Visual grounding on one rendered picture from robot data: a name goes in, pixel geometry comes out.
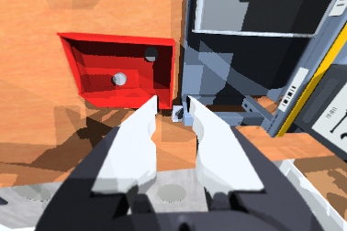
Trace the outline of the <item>yellow flat bar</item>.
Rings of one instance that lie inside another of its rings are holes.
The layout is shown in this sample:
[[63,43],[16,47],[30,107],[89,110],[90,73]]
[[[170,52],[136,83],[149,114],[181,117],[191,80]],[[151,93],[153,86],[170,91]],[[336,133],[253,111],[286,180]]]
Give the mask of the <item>yellow flat bar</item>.
[[304,103],[307,101],[313,90],[315,89],[316,85],[318,84],[319,80],[325,73],[325,71],[329,68],[330,64],[340,51],[342,45],[347,39],[347,20],[345,24],[343,25],[341,31],[339,32],[336,39],[331,44],[329,50],[327,51],[326,55],[324,56],[323,60],[319,64],[318,68],[312,75],[311,79],[309,80],[307,86],[305,87],[302,94],[299,96],[297,102],[295,103],[294,107],[292,108],[291,112],[289,113],[288,117],[286,118],[285,122],[282,124],[281,128],[279,129],[278,133],[276,134],[276,137],[283,137],[287,129],[290,127],[294,119],[296,118],[298,112],[304,105]]

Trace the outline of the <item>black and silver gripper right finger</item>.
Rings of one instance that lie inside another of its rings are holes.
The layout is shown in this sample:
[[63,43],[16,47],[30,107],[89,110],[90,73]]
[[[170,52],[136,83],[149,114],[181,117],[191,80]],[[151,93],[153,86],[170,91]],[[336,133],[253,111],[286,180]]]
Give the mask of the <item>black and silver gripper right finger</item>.
[[235,126],[190,95],[186,104],[194,118],[196,176],[207,209],[214,193],[224,192],[231,211],[253,215],[278,231],[324,231],[292,182]]

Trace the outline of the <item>dark blue metal shelf rack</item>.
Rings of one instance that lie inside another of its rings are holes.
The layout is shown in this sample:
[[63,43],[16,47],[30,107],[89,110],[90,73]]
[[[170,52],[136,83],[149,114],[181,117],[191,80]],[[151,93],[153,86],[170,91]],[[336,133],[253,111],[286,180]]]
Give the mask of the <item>dark blue metal shelf rack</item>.
[[[202,105],[241,105],[247,112],[212,113],[229,126],[261,126],[275,138],[345,24],[347,0],[335,1],[315,38],[195,33],[194,2],[186,0],[180,105],[173,105],[173,122],[193,125],[190,95]],[[250,95],[283,99],[272,115]]]

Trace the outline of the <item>grey steel disc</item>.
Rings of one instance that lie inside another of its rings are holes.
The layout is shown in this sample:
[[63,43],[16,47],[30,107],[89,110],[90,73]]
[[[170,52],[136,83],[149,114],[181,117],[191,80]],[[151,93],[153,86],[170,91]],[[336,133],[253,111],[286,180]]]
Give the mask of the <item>grey steel disc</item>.
[[148,61],[156,61],[158,59],[158,56],[159,56],[159,52],[156,48],[154,47],[148,47],[146,50],[145,50],[145,58],[148,60]]
[[113,76],[113,81],[117,85],[123,85],[127,81],[127,77],[124,73],[118,72]]

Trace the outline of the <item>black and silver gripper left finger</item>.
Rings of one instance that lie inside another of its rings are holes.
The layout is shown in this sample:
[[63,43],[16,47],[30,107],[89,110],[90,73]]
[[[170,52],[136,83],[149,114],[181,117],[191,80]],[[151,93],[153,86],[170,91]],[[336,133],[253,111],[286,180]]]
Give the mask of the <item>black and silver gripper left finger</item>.
[[53,195],[33,231],[95,231],[132,213],[133,199],[157,179],[154,95],[80,161]]

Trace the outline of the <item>red bin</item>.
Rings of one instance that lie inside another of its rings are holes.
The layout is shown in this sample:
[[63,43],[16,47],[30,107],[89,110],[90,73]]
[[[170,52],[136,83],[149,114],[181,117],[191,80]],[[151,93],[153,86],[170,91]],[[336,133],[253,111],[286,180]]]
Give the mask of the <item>red bin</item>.
[[[159,109],[172,109],[173,38],[77,32],[56,34],[60,36],[78,94],[92,105],[140,108],[157,95]],[[149,61],[145,58],[148,47],[158,50],[157,60]],[[123,85],[113,81],[113,76],[118,72],[127,77]]]

